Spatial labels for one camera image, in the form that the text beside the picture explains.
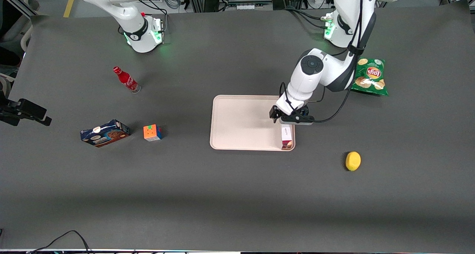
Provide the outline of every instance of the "red bottle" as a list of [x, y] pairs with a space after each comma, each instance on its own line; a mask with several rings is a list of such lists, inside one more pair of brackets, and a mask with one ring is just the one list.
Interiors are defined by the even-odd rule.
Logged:
[[132, 93], [138, 93], [141, 90], [140, 85], [133, 79], [129, 73], [122, 71], [118, 66], [114, 68], [114, 73], [117, 74], [119, 80], [124, 84]]

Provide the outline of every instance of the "small box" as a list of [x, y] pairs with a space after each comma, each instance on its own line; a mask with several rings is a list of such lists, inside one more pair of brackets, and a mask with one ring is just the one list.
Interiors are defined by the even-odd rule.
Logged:
[[95, 147], [102, 147], [130, 135], [129, 127], [113, 119], [104, 125], [81, 131], [81, 140]]
[[144, 126], [144, 139], [149, 142], [161, 140], [161, 128], [155, 124]]
[[292, 149], [292, 127], [288, 124], [281, 124], [282, 129], [282, 150]]

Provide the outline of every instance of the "floor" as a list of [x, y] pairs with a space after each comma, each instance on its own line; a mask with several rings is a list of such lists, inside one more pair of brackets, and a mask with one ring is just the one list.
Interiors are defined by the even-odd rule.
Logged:
[[[37, 0], [40, 5], [40, 11], [44, 14], [63, 17], [65, 12], [66, 5], [68, 0]], [[387, 7], [419, 7], [419, 6], [438, 6], [440, 0], [398, 0], [397, 2], [388, 4]], [[162, 4], [168, 11], [178, 12], [178, 9], [173, 10], [166, 7], [165, 4]], [[139, 10], [144, 12], [154, 12], [152, 9], [144, 7], [142, 4], [137, 4]], [[185, 12], [183, 9], [184, 6], [180, 7], [180, 12]], [[191, 6], [188, 8], [187, 12], [193, 12]], [[103, 17], [109, 16], [107, 12], [99, 9], [95, 5], [86, 3], [83, 0], [73, 0], [73, 6], [69, 17]]]

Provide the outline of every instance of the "lay's logo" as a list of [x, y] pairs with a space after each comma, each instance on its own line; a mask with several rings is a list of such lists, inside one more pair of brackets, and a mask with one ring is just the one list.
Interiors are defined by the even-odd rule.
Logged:
[[374, 66], [368, 68], [368, 70], [366, 70], [366, 74], [370, 77], [370, 78], [379, 78], [381, 76], [381, 70], [379, 70], [378, 68], [375, 68]]

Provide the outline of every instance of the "blue box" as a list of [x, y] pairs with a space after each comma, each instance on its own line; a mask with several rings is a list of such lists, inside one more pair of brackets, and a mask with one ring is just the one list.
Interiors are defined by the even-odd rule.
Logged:
[[102, 147], [130, 135], [130, 129], [113, 119], [104, 125], [81, 131], [81, 140], [95, 147]]

